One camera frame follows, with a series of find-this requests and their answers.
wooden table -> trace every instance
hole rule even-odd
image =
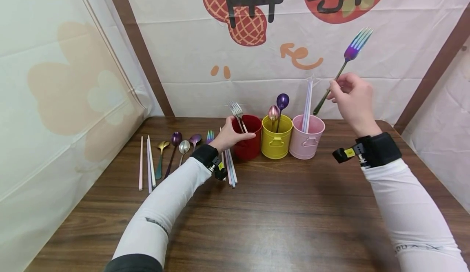
[[[147,197],[137,189],[140,136],[184,138],[223,126],[220,118],[149,118],[112,161],[28,267],[28,272],[100,272]],[[369,183],[357,161],[331,153],[353,145],[342,120],[325,121],[316,156],[235,161],[235,189],[211,178],[189,201],[170,235],[165,271],[399,271]],[[384,122],[403,159],[445,216],[470,263],[470,216],[401,137]],[[164,152],[164,171],[171,149]],[[177,165],[179,154],[176,154]]]

white sleeve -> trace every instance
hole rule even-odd
[[[168,235],[176,217],[196,189],[210,177],[211,172],[190,157],[142,203],[127,225],[113,259],[125,254],[147,254],[163,267]]]
[[[364,169],[403,272],[468,272],[449,227],[402,159]]]

pink cup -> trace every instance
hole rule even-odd
[[[325,123],[318,117],[310,115],[309,133],[302,132],[304,115],[297,115],[293,119],[293,135],[290,138],[289,153],[300,160],[313,158],[317,151],[321,134],[325,131]]]

black wrist band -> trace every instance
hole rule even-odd
[[[223,180],[227,176],[227,170],[219,159],[219,152],[213,146],[201,145],[194,151],[191,157],[200,161],[211,172],[214,171],[216,179]]]
[[[362,157],[370,167],[383,166],[401,158],[401,151],[389,133],[365,136],[356,139],[356,143],[362,144],[365,151]]]
[[[212,161],[218,156],[219,152],[217,149],[210,145],[201,145],[191,154],[192,158],[200,161],[207,168],[212,167]]]
[[[337,149],[333,157],[343,163],[358,156],[361,166],[366,168],[383,166],[401,158],[401,151],[389,133],[365,136],[356,139],[356,143],[348,149]]]

spoon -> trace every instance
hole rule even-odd
[[[155,173],[155,179],[159,180],[162,178],[162,161],[163,161],[163,149],[170,145],[170,142],[161,142],[157,148],[160,149],[160,161],[158,161],[157,172]]]
[[[271,120],[271,132],[274,131],[274,123],[279,118],[279,108],[276,105],[272,105],[267,111],[267,116]]]
[[[279,96],[277,96],[276,104],[279,108],[279,122],[277,123],[277,128],[276,128],[276,133],[279,131],[279,124],[281,124],[281,113],[282,110],[284,110],[287,105],[289,105],[289,96],[287,93],[281,93]]]
[[[183,140],[180,143],[180,146],[178,147],[178,149],[180,150],[180,153],[181,153],[180,166],[183,163],[184,154],[186,154],[189,151],[189,148],[191,148],[191,145],[189,144],[189,142],[187,140]]]
[[[173,148],[173,154],[171,154],[170,164],[168,164],[168,168],[166,170],[165,178],[167,178],[168,175],[170,175],[171,163],[173,162],[173,157],[175,157],[176,147],[180,144],[182,139],[183,139],[183,135],[180,132],[175,132],[171,134],[171,144],[174,146],[174,148]]]
[[[200,142],[202,139],[203,137],[200,134],[195,134],[189,139],[189,142],[193,144],[193,153],[196,149],[196,144]]]

